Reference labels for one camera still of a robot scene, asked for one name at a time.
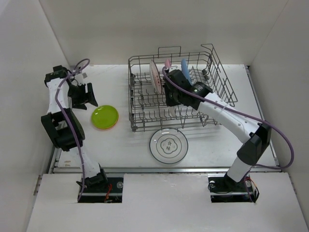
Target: green plate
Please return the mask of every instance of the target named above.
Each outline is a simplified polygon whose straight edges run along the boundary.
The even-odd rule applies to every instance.
[[[94,110],[91,121],[96,128],[105,130],[111,128],[118,121],[118,111],[111,105],[102,105]]]

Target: white table surface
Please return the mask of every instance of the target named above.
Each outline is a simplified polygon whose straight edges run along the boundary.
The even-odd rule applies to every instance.
[[[253,90],[244,65],[224,65],[227,77],[238,98],[239,111],[260,117]],[[149,140],[155,131],[132,132],[128,120],[128,68],[127,65],[92,65],[85,69],[86,82],[93,84],[99,105],[112,105],[119,112],[119,121],[110,130],[96,129],[90,117],[95,107],[74,109],[86,135],[84,142],[89,155],[102,167],[229,167],[242,143],[223,126],[207,125],[181,129],[189,149],[185,158],[176,164],[157,161],[149,149]],[[274,166],[270,147],[259,160],[260,164]],[[78,167],[70,152],[62,152],[58,167]]]
[[[307,232],[288,174],[252,173],[257,204],[211,203],[205,174],[126,174],[123,203],[77,203],[80,174],[45,174],[27,232]]]

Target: pink plate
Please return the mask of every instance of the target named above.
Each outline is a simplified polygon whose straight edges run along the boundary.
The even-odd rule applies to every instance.
[[[151,83],[153,84],[155,90],[158,94],[162,94],[162,85],[160,80],[160,74],[158,71],[158,68],[156,67],[156,64],[153,60],[150,61],[150,79]]]

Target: robotic arm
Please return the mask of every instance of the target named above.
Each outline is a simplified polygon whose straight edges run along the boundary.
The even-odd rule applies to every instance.
[[[68,122],[55,101],[58,86],[60,82],[68,76],[68,70],[62,66],[56,66],[53,70],[52,73],[46,74],[44,81],[49,89],[49,108],[47,114],[41,117],[41,122],[54,146],[56,148],[61,148],[63,151],[73,152],[77,163],[82,167],[73,133],[68,127]],[[76,86],[72,84],[70,79],[63,83],[59,90],[58,100],[68,115],[74,131],[76,132],[82,156],[84,158],[85,186],[87,189],[90,189],[97,185],[107,184],[108,181],[106,174],[104,170],[100,168],[99,163],[93,161],[87,155],[83,144],[83,140],[85,139],[84,130],[71,109],[77,108],[86,110],[86,103],[98,106],[93,93],[92,84],[84,84],[84,74],[85,73],[78,73],[74,76],[74,79],[78,83]]]
[[[238,115],[225,110],[232,108],[224,102],[212,89],[202,82],[191,85],[182,71],[170,68],[166,71],[166,83],[164,85],[167,106],[183,104],[191,106],[195,110],[209,115],[229,129],[242,143],[242,147],[237,152],[237,158],[225,176],[220,180],[219,188],[216,192],[239,192],[244,189],[245,183],[242,181],[250,169],[257,164],[258,160],[269,145],[271,137],[271,127],[258,123],[250,118]],[[206,100],[211,100],[223,106],[218,107],[202,99],[188,95],[180,88],[198,95]]]

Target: dish rack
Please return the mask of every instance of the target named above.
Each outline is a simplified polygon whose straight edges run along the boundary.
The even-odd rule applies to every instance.
[[[152,59],[164,84],[161,70],[166,59],[169,58],[172,65],[180,67],[181,60],[185,58],[189,64],[192,83],[197,81],[205,83],[222,100],[235,106],[237,97],[213,45],[202,44],[201,47],[203,51],[200,52],[182,52],[181,46],[159,47],[157,54],[133,56],[128,60],[129,120],[133,132],[218,124],[208,115],[183,105],[175,106],[176,116],[172,116],[165,104],[164,91],[158,94],[151,83],[149,64]]]

